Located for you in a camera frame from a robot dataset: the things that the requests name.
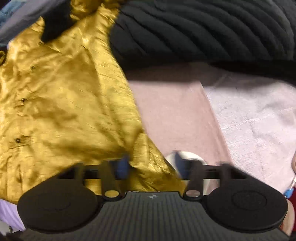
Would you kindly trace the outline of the golden satin garment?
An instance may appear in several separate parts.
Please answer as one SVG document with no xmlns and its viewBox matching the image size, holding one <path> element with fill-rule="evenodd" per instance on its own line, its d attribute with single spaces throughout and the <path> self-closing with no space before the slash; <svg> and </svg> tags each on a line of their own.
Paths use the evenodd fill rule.
<svg viewBox="0 0 296 241">
<path fill-rule="evenodd" d="M 133 93 L 113 57 L 109 32 L 121 1 L 70 1 L 1 52 L 1 199 L 77 163 L 129 156 L 126 187 L 183 192 L 184 182 L 144 130 Z"/>
</svg>

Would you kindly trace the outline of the pink blanket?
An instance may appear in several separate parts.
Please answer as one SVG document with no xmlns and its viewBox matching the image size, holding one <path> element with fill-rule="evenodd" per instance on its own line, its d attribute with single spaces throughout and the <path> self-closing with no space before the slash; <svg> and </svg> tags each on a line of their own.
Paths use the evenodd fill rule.
<svg viewBox="0 0 296 241">
<path fill-rule="evenodd" d="M 231 162 L 280 192 L 295 174 L 295 82 L 202 62 L 125 72 L 159 150 Z"/>
</svg>

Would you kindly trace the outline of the lavender floral bed sheet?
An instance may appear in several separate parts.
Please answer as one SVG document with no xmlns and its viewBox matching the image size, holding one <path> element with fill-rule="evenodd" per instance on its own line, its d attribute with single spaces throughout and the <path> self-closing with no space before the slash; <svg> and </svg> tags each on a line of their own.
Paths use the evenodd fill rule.
<svg viewBox="0 0 296 241">
<path fill-rule="evenodd" d="M 17 206 L 13 203 L 1 199 L 0 201 L 1 234 L 24 231 L 26 228 L 18 214 Z"/>
</svg>

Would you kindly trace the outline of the black quilted garment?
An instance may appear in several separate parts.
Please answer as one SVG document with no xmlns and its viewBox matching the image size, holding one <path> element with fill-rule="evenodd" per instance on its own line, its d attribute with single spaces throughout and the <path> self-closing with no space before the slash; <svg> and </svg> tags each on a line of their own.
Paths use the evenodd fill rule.
<svg viewBox="0 0 296 241">
<path fill-rule="evenodd" d="M 295 1 L 128 1 L 109 42 L 123 69 L 202 61 L 295 80 Z"/>
</svg>

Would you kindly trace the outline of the grey mattress cover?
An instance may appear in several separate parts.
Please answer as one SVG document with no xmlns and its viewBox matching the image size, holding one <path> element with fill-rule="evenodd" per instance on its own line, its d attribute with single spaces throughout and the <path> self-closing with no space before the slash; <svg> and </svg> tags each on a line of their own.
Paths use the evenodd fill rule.
<svg viewBox="0 0 296 241">
<path fill-rule="evenodd" d="M 10 1 L 1 9 L 1 46 L 6 46 L 41 16 L 59 20 L 69 16 L 70 7 L 70 1 Z"/>
</svg>

